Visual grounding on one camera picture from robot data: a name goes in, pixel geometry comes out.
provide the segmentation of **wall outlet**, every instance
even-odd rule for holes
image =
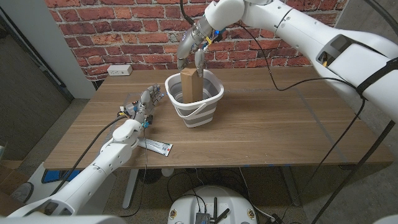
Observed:
[[[109,75],[116,76],[116,75],[130,75],[132,72],[131,65],[111,65],[107,69]]]

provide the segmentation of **bucket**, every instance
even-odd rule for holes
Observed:
[[[177,114],[188,128],[194,128],[213,119],[217,101],[224,95],[221,81],[209,70],[203,71],[203,100],[194,103],[183,103],[181,76],[179,73],[166,79],[165,87],[170,101]]]

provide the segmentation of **table top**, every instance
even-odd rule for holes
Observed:
[[[267,69],[211,69],[225,92],[213,120],[188,128],[165,96],[155,108],[146,138],[173,144],[168,157],[148,151],[148,168],[296,166],[318,164],[354,118],[354,111],[324,81],[275,90]],[[275,82],[286,87],[318,75],[311,67],[273,68]],[[98,132],[115,119],[119,106],[139,99],[154,83],[161,85],[176,70],[133,71],[128,77],[108,77],[45,161],[47,169],[69,169]],[[124,121],[118,121],[116,127]],[[110,134],[105,131],[78,165],[84,168],[98,155]],[[360,119],[347,132],[325,164],[354,164],[376,140]],[[122,168],[145,167],[145,149],[135,148]],[[392,162],[380,145],[368,162]]]

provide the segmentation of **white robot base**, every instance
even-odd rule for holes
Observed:
[[[168,224],[257,224],[252,205],[237,192],[217,185],[205,185],[194,190],[203,199],[206,211],[203,201],[190,190],[173,203]]]

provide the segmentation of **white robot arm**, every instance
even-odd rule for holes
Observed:
[[[147,127],[154,106],[163,97],[160,86],[153,85],[142,92],[141,98],[130,105],[129,114],[135,114],[113,132],[113,137],[101,148],[98,157],[56,194],[28,204],[8,217],[25,217],[36,213],[46,215],[76,215],[105,178],[131,157],[139,143],[138,136]]]
[[[397,60],[393,61],[398,57],[398,45],[376,34],[329,27],[279,0],[210,3],[205,15],[183,36],[177,51],[178,68],[185,66],[185,58],[196,51],[213,30],[222,30],[240,19],[248,26],[274,32],[306,56],[321,77],[337,78],[358,87],[378,70],[387,71],[387,75],[365,88],[362,95],[398,122],[398,70],[392,69],[394,64],[395,69],[398,68]],[[200,73],[204,60],[197,60],[201,58],[197,54],[203,51],[195,53]],[[389,68],[385,67],[387,62],[392,64]],[[358,95],[344,83],[327,82],[344,95]]]

